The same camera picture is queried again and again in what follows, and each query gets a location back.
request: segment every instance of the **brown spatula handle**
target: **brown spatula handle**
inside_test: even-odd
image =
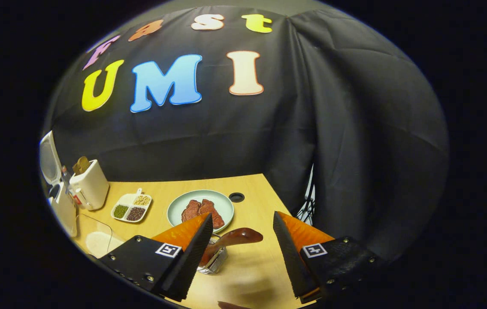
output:
[[[207,246],[206,251],[202,256],[200,266],[205,266],[214,256],[215,252],[222,247],[241,244],[252,244],[254,242],[259,242],[262,240],[263,235],[261,233],[248,227],[240,227],[239,229],[229,231],[228,233],[222,235],[222,237],[220,237],[220,239],[216,243],[209,244]]]

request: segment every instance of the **foam letter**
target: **foam letter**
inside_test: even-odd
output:
[[[171,86],[175,92],[169,99],[171,104],[197,103],[202,95],[196,88],[196,68],[202,60],[200,55],[183,55],[163,74],[154,61],[144,62],[133,68],[137,76],[135,86],[135,102],[131,105],[133,113],[147,111],[151,108],[151,101],[147,99],[147,92],[151,93],[157,105],[162,106],[167,99]]]
[[[243,15],[242,18],[247,19],[245,22],[245,27],[251,31],[255,31],[256,33],[272,32],[272,28],[267,28],[264,26],[264,23],[271,24],[272,20],[264,18],[264,16],[261,14]]]
[[[224,16],[218,14],[204,14],[197,16],[194,19],[195,23],[192,24],[192,29],[194,30],[217,30],[224,27]]]
[[[135,34],[133,34],[129,38],[129,42],[135,41],[139,37],[142,37],[143,35],[149,35],[150,33],[155,33],[155,31],[159,30],[161,28],[161,23],[163,23],[163,19],[153,21],[149,23],[148,25],[143,26],[141,29],[138,29]]]
[[[261,94],[264,87],[257,82],[255,59],[259,53],[255,51],[232,51],[226,54],[234,63],[234,84],[228,89],[237,96]]]
[[[95,97],[94,84],[97,82],[97,77],[102,70],[91,73],[85,78],[85,87],[83,88],[83,98],[81,98],[81,107],[84,111],[90,112],[100,108],[112,95],[114,90],[115,76],[118,73],[118,68],[122,65],[124,60],[118,60],[110,63],[104,70],[106,71],[106,81],[104,82],[104,89],[99,96]]]
[[[98,56],[99,55],[104,54],[104,52],[106,51],[106,49],[108,49],[108,47],[110,47],[110,45],[112,43],[114,43],[115,41],[117,41],[117,39],[119,39],[119,37],[120,37],[120,35],[114,37],[113,39],[109,39],[108,41],[106,41],[106,43],[104,43],[104,44],[100,45],[99,47],[97,47],[97,49],[94,51],[94,54],[89,59],[89,62],[87,62],[87,64],[83,67],[83,70],[85,70],[89,65],[93,64],[98,59]]]

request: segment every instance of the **white sectioned tray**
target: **white sectioned tray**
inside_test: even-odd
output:
[[[148,202],[147,205],[135,205],[134,204],[135,203],[135,200],[137,199],[137,197],[139,197],[139,195],[147,196],[147,197],[150,198],[150,201]],[[145,217],[146,213],[148,212],[148,208],[150,207],[151,202],[152,202],[151,196],[149,196],[147,194],[142,194],[142,188],[139,188],[136,193],[133,193],[133,194],[125,194],[124,196],[121,196],[119,198],[119,200],[116,202],[116,204],[114,205],[114,207],[112,207],[112,211],[110,212],[110,215],[112,216],[112,218],[118,219],[120,221],[125,221],[125,222],[130,222],[130,223],[137,223],[137,222],[140,222]],[[123,206],[127,206],[128,207],[127,211],[125,212],[125,214],[121,218],[114,217],[114,211],[115,211],[115,208],[118,205],[123,205]],[[140,217],[140,219],[138,219],[136,221],[127,220],[127,216],[131,212],[131,209],[133,209],[134,207],[141,207],[141,208],[143,208],[144,209],[144,213],[142,214],[142,216]]]

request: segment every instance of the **white appliance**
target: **white appliance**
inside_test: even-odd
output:
[[[56,196],[50,197],[49,205],[53,209],[57,220],[70,237],[77,235],[76,207],[72,198],[66,194],[64,184],[61,181],[61,164],[58,159],[57,148],[54,145],[53,131],[50,131],[39,143],[39,166],[46,182],[53,186],[59,186]]]
[[[104,206],[110,183],[97,160],[90,160],[89,163],[91,165],[84,173],[70,178],[70,185],[80,198],[82,207],[96,210]]]

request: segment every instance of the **red beans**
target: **red beans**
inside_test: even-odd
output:
[[[142,215],[144,214],[145,209],[141,207],[133,207],[131,211],[129,212],[129,215],[127,215],[127,220],[128,221],[137,221],[139,220]]]

